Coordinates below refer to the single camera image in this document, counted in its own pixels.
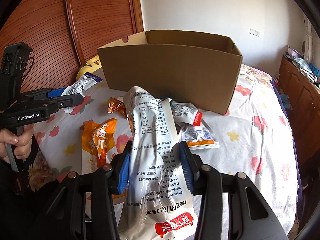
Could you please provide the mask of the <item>person's left hand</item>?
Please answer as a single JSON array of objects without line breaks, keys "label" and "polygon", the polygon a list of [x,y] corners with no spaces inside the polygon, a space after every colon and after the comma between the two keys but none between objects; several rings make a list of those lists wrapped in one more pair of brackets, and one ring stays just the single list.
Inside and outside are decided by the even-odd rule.
[{"label": "person's left hand", "polygon": [[17,159],[27,159],[31,153],[32,137],[34,135],[33,124],[26,125],[23,127],[23,133],[19,136],[15,135],[8,129],[1,129],[0,132],[0,155],[1,160],[10,163],[9,157],[7,155],[7,150],[5,144],[16,146],[14,150],[14,155]]}]

